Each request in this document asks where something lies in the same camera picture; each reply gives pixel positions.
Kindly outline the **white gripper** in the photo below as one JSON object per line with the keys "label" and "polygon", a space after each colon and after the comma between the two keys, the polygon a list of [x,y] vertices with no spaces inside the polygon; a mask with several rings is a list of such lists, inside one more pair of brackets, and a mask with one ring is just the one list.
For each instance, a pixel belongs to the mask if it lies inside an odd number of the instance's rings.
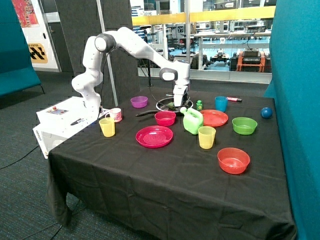
{"label": "white gripper", "polygon": [[181,107],[188,95],[189,86],[188,85],[178,85],[176,84],[173,88],[173,102],[175,107]]}

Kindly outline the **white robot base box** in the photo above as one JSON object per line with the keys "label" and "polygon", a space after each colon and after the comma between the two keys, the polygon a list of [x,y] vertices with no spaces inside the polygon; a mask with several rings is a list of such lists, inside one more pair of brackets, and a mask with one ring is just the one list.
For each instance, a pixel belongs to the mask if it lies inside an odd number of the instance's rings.
{"label": "white robot base box", "polygon": [[33,128],[34,135],[45,159],[49,152],[71,138],[98,117],[109,112],[102,109],[101,113],[89,112],[81,97],[72,96],[64,101],[49,106],[36,113],[39,125]]}

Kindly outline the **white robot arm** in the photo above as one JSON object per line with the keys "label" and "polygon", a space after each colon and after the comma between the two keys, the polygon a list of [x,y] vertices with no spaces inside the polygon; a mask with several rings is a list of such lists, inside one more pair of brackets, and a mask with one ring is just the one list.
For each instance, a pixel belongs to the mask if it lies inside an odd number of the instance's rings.
{"label": "white robot arm", "polygon": [[170,61],[156,52],[140,36],[127,27],[105,31],[98,36],[88,38],[82,64],[85,71],[71,82],[75,91],[81,94],[84,109],[89,114],[99,113],[102,99],[95,87],[103,82],[103,60],[110,57],[108,66],[113,67],[115,77],[130,83],[137,74],[137,60],[150,60],[159,68],[159,77],[164,81],[173,81],[173,103],[181,107],[188,100],[190,85],[190,65],[180,60]]}

